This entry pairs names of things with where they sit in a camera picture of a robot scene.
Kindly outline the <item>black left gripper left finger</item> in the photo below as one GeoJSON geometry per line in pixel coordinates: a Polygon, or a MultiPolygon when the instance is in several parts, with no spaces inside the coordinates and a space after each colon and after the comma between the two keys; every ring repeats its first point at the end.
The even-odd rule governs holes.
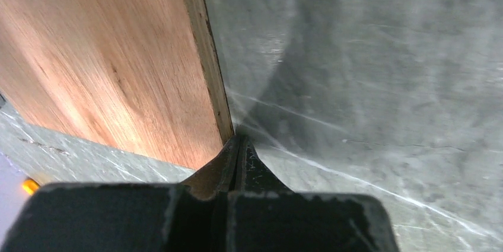
{"type": "Polygon", "coordinates": [[[233,186],[240,137],[233,136],[217,156],[181,182],[188,192],[200,200],[213,199],[219,192],[228,192],[233,186]]]}

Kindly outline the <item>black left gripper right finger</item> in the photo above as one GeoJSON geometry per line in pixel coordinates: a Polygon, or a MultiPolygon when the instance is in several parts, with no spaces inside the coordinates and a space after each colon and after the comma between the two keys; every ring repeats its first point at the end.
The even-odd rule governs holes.
{"type": "Polygon", "coordinates": [[[248,192],[291,192],[259,158],[251,140],[238,135],[235,165],[235,190],[248,192]]]}

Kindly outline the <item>brown plywood board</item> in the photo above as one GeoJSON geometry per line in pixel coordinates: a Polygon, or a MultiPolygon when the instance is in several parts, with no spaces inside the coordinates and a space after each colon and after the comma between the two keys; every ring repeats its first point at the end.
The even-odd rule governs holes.
{"type": "Polygon", "coordinates": [[[33,125],[192,169],[234,133],[205,0],[1,0],[1,93],[33,125]]]}

